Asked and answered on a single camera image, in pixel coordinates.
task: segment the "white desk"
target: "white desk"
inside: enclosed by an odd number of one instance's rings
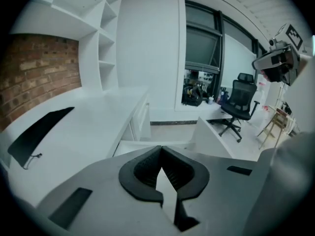
[[[112,157],[133,113],[146,96],[144,88],[123,88],[69,102],[75,107],[37,146],[24,170],[12,158],[8,172],[13,193],[38,203],[57,185],[96,161]]]

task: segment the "gray surface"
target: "gray surface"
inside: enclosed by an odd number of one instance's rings
[[[177,235],[181,232],[168,219],[159,203],[134,199],[120,185],[118,172],[129,160],[149,151],[144,148],[93,163],[56,187],[37,210],[50,216],[78,187],[93,190],[72,222],[75,235]],[[187,215],[200,224],[185,235],[241,235],[269,169],[273,150],[258,162],[221,158],[172,147],[207,167],[210,181],[198,198],[184,201]],[[227,170],[234,165],[252,169],[250,176]]]

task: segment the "floor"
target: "floor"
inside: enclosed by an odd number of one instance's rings
[[[218,133],[221,132],[225,127],[220,124],[213,124],[212,126]],[[192,138],[195,127],[195,124],[151,126],[151,141],[188,141]],[[236,140],[238,137],[231,129],[227,130],[222,135],[222,139],[225,141],[227,146],[233,150],[234,154],[237,156],[237,159],[242,160],[257,161],[260,153],[263,150],[274,147],[280,132],[280,128],[275,125],[272,130],[272,134],[276,138],[269,136],[264,146],[259,149],[263,140],[266,138],[266,134],[262,133],[259,137],[257,137],[257,134],[260,132],[260,130],[249,124],[247,121],[241,120],[241,127],[240,133],[243,138],[240,143],[237,143]],[[278,146],[281,142],[288,138],[289,137],[287,135],[282,134],[278,142]]]

